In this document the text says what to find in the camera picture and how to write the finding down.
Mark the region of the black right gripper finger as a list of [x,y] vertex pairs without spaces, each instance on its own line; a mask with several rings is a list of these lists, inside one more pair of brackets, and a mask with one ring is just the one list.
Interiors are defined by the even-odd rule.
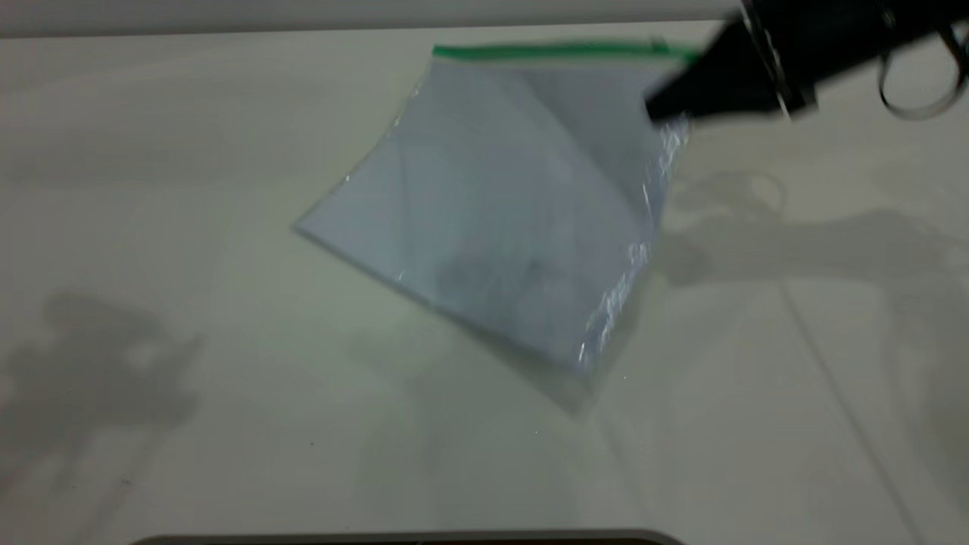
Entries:
[[728,21],[685,71],[645,97],[654,122],[781,111],[764,55],[744,20]]

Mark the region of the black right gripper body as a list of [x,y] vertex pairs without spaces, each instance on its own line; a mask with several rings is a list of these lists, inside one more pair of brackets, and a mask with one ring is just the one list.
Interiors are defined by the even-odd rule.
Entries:
[[745,1],[742,20],[765,59],[785,108],[816,103],[816,86],[871,60],[879,62],[879,96],[893,52],[927,36],[940,38],[956,65],[949,95],[930,104],[949,108],[967,87],[967,38],[955,25],[967,21],[965,1]]

